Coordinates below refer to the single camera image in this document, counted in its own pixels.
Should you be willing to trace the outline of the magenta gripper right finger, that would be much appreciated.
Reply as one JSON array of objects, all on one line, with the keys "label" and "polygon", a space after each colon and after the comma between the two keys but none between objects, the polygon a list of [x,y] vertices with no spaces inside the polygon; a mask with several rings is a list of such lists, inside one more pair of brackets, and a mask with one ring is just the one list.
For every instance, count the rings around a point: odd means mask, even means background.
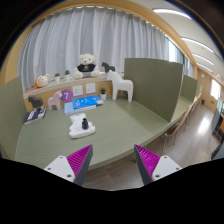
[{"label": "magenta gripper right finger", "polygon": [[139,146],[134,146],[134,155],[144,185],[181,170],[168,155],[158,156]]}]

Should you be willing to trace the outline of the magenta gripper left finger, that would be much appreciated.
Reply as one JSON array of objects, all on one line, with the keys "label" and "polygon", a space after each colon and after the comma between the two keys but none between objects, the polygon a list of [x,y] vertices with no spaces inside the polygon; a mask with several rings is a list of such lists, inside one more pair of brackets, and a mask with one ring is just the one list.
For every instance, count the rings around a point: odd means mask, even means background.
[{"label": "magenta gripper left finger", "polygon": [[88,145],[69,156],[58,156],[44,170],[76,185],[82,186],[93,156],[93,146]]}]

